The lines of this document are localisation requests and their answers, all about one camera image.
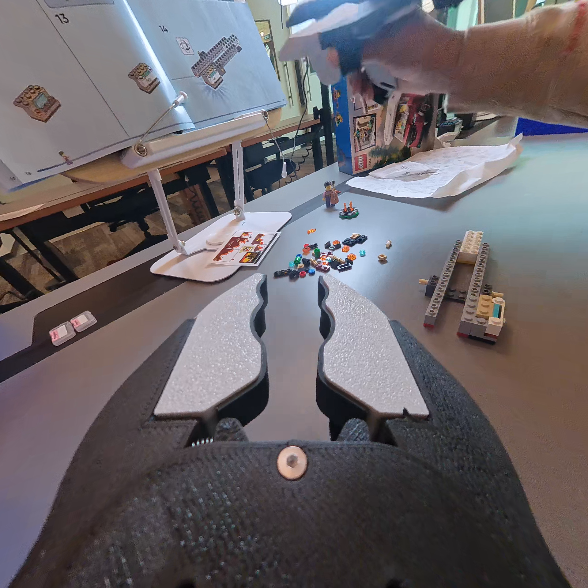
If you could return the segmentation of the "person's right hand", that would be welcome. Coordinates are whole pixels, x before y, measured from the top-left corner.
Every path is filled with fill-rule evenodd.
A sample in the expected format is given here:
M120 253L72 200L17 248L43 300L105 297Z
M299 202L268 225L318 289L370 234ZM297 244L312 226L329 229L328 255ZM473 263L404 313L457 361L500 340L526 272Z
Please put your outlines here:
M376 62L408 93L450 94L457 87L467 33L414 12L364 44L362 61Z

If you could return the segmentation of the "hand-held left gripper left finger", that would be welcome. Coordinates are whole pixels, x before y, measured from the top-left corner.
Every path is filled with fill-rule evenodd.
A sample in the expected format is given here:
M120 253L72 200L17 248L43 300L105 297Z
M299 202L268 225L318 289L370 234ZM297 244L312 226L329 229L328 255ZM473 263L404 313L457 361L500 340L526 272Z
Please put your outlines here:
M153 415L254 419L267 405L267 276L253 273L198 313Z

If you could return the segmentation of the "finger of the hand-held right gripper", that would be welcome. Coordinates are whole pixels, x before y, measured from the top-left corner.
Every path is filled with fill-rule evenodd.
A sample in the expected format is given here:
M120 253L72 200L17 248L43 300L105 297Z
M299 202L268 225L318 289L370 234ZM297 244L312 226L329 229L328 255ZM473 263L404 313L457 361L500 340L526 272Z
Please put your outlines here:
M330 86L342 78L339 55L336 48L320 50L316 57L316 73L321 84Z
M328 63L327 49L321 45L321 34L311 26L291 35L280 49L280 60L294 61L307 57L312 63Z

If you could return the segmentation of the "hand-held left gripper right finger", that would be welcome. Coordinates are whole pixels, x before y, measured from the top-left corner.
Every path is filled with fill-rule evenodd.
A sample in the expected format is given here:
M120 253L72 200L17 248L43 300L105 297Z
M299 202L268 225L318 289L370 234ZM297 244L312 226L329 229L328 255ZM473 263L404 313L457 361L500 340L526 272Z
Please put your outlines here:
M426 419L422 396L390 320L332 274L319 278L318 376L328 392L370 416Z

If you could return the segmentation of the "pile of small lego pieces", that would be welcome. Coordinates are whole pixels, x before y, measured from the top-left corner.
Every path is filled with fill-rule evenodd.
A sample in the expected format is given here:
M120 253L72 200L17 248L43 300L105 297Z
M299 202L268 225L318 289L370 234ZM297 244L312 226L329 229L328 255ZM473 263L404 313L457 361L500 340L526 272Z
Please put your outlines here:
M364 249L357 253L352 251L355 246L363 246L368 240L365 233L352 233L349 237L333 239L320 248L318 243L306 243L301 252L294 254L287 267L273 272L273 278L287 277L290 281L314 276L317 273L327 274L331 270L343 273L352 270L357 258L366 255Z

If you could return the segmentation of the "person's right forearm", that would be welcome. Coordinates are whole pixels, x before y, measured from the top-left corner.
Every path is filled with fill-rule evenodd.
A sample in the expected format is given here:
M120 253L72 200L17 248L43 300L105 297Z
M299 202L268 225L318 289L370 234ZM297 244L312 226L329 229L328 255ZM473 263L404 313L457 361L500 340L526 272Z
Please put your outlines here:
M448 91L455 111L587 128L587 1L478 25L464 36Z

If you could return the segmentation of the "lego set box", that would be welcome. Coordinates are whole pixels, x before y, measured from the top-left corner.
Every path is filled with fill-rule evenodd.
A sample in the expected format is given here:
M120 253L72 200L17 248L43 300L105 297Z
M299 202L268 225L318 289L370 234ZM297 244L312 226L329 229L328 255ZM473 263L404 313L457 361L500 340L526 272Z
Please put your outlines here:
M330 87L339 170L357 175L433 147L443 95L384 91L354 95L347 80Z

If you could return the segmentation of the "white printed paper bag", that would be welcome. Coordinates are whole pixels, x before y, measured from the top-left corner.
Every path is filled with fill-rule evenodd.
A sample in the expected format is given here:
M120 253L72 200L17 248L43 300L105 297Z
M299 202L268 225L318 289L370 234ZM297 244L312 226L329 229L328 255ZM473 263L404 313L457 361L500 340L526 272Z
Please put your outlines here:
M394 198L442 199L457 196L493 179L517 161L523 134L495 146L446 146L419 152L363 177L349 187Z

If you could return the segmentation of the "white book stand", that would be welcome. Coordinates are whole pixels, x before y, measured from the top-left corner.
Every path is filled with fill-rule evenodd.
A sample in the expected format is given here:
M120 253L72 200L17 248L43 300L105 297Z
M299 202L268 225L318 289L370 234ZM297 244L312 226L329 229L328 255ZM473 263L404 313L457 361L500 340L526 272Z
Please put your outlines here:
M83 145L74 162L95 170L114 158L115 171L146 174L164 220L172 252L151 266L151 273L214 283L232 276L238 266L210 263L215 251L236 231L278 232L292 217L289 212L245 211L242 140L269 126L269 111L282 106L284 94L261 97L252 86L211 89L198 82L172 98L168 83L156 89L155 106L130 91L115 91L111 100L97 90L74 89L65 98L73 130L65 137ZM235 201L233 217L219 217L208 229L181 240L173 224L160 169L181 158L192 158L199 148L231 145Z

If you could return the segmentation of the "sticker sheet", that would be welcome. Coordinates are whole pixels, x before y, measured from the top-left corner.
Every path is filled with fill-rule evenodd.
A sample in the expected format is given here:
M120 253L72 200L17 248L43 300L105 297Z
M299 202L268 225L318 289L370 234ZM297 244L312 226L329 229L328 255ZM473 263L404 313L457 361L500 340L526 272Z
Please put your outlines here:
M215 251L210 263L219 266L257 267L280 236L280 231L236 231Z

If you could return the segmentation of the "grey lego beam frame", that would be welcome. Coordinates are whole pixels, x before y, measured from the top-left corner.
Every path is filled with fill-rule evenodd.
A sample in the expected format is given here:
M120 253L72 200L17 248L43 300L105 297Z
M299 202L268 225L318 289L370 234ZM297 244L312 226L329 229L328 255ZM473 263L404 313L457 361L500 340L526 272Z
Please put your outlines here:
M474 336L481 334L481 328L475 326L478 298L498 292L485 279L489 258L490 246L484 241L482 231L469 230L462 239L455 241L439 274L419 280L425 287L425 296L430 299L424 313L424 328L435 327L443 303L456 302L463 306L457 336L496 344L497 341Z

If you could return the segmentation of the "black office chair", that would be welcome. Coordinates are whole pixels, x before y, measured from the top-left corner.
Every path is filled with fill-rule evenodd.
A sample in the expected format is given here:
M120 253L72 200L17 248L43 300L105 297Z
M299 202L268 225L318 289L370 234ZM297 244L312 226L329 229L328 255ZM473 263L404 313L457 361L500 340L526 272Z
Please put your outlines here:
M145 238L151 238L149 225L145 218L159 210L154 196L126 195L112 202L91 202L82 209L94 222L106 223L111 232L124 224L135 223Z

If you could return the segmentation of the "instruction booklet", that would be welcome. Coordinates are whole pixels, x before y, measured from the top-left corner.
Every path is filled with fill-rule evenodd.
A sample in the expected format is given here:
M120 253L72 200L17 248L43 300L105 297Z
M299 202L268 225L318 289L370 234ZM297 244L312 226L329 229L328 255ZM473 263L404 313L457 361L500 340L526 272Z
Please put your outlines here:
M285 105L246 2L1 1L6 191Z

